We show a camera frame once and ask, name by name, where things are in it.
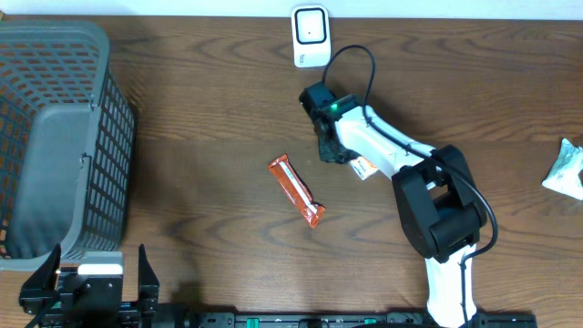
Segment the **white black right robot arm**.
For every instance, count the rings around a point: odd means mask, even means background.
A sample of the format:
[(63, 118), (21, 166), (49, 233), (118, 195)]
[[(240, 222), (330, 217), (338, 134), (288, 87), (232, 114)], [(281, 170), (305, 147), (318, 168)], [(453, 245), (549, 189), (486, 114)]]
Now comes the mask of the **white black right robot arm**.
[(390, 179), (404, 234), (425, 260), (429, 315), (442, 327), (468, 325), (476, 315), (472, 261), (491, 210), (461, 151), (409, 138), (363, 99), (337, 97), (322, 82), (305, 88), (299, 101), (314, 125), (323, 161), (362, 157)]

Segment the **red orange snack bar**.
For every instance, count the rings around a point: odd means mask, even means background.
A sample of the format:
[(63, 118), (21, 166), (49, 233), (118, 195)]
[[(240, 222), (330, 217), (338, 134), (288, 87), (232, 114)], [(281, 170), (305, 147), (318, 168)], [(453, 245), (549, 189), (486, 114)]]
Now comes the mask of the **red orange snack bar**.
[(315, 229), (325, 212), (325, 207), (313, 199), (308, 187), (290, 163), (288, 155), (282, 154), (272, 160), (268, 169), (296, 210), (306, 219), (309, 226)]

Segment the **light green wipes pack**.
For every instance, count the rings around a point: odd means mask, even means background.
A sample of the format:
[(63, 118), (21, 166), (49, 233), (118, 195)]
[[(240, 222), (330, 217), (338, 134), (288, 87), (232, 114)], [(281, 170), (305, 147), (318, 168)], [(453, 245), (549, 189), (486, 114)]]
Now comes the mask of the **light green wipes pack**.
[(557, 160), (541, 185), (547, 189), (582, 200), (582, 147), (573, 145), (563, 138)]

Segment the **small orange box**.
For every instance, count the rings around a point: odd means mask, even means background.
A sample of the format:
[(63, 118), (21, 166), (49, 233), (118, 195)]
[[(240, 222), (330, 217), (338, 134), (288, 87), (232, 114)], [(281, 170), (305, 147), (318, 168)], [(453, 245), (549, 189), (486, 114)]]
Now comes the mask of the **small orange box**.
[(379, 170), (371, 161), (364, 157), (352, 159), (349, 164), (361, 180), (368, 179)]

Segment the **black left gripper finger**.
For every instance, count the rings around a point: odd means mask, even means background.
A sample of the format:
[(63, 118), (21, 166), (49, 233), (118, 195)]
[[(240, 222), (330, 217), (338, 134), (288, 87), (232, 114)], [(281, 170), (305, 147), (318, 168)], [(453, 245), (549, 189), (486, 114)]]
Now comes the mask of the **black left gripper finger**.
[(142, 314), (155, 314), (159, 302), (159, 280), (151, 268), (145, 245), (138, 248), (138, 308)]
[(57, 296), (55, 290), (61, 258), (61, 246), (57, 244), (45, 262), (25, 281), (18, 301), (20, 303), (43, 303)]

